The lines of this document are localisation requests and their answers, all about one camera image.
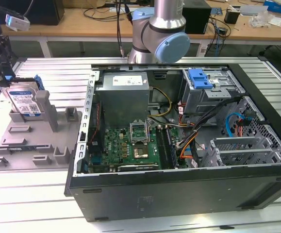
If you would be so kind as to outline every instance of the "power supply label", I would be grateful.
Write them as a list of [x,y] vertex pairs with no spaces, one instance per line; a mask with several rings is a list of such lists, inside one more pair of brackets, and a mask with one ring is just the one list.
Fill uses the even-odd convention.
[[36,117],[41,114],[38,105],[32,100],[31,91],[10,91],[9,94],[21,114],[28,117]]
[[129,75],[129,76],[114,76],[113,86],[133,86],[142,85],[141,75]]

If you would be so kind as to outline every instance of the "slotted metal worktable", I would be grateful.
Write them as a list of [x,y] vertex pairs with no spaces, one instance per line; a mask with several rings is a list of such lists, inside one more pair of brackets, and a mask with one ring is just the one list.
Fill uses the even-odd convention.
[[[28,59],[17,63],[15,72],[21,78],[38,74],[58,111],[67,106],[81,110],[91,64],[101,63],[125,64],[126,60]],[[281,74],[269,62],[249,57],[184,58],[179,63],[239,64],[281,115]],[[0,94],[0,138],[9,124],[10,109]],[[0,172],[0,232],[222,232],[219,226],[225,225],[235,227],[228,233],[281,232],[281,198],[263,210],[87,223],[75,200],[64,196],[66,177],[67,170]]]

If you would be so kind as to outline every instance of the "white device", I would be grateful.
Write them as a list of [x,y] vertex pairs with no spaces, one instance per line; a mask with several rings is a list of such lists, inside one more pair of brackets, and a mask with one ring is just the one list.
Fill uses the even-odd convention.
[[24,19],[20,19],[14,16],[11,16],[9,14],[6,14],[5,16],[5,25],[8,28],[11,28],[14,31],[28,31],[30,27],[30,22],[29,20],[24,17]]
[[267,11],[268,8],[268,6],[254,6],[254,5],[247,5],[247,6],[232,5],[231,7],[239,10],[242,16],[255,16],[260,12]]

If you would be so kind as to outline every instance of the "wooden desk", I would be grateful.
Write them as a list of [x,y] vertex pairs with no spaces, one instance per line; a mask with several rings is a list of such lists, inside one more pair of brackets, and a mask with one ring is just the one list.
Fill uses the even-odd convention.
[[[256,4],[250,0],[243,0],[247,4]],[[229,3],[207,1],[211,7],[227,9],[229,5],[239,5],[237,0],[230,0]],[[114,12],[95,12],[94,17],[108,17],[115,15]],[[223,16],[216,16],[223,21]],[[121,16],[120,28],[123,42],[132,41],[132,26],[125,16]],[[281,28],[272,25],[270,28],[252,28],[249,26],[250,17],[239,16],[235,25],[229,25],[232,29],[231,35],[225,40],[225,44],[246,44],[246,45],[281,45]],[[48,41],[79,41],[79,42],[116,42],[116,21],[101,22],[83,16],[82,9],[65,9],[64,18],[58,26],[32,25],[28,32],[14,32],[6,26],[2,27],[3,33],[9,35],[11,40],[38,41],[42,48],[44,57],[52,57],[48,47]],[[212,25],[207,27],[205,34],[189,35],[191,43],[198,43],[197,56],[204,56],[207,46],[213,39],[215,31]]]

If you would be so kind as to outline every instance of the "yellow wire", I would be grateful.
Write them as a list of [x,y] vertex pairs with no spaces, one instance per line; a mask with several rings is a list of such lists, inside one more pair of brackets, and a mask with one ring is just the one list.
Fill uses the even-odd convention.
[[156,114],[156,115],[148,115],[149,117],[162,117],[162,116],[165,116],[166,114],[168,114],[171,110],[171,101],[170,101],[170,98],[167,96],[167,94],[165,94],[161,89],[157,88],[157,87],[153,87],[153,89],[157,89],[158,91],[160,91],[168,100],[169,102],[169,108],[166,112],[164,113],[161,113],[161,114]]

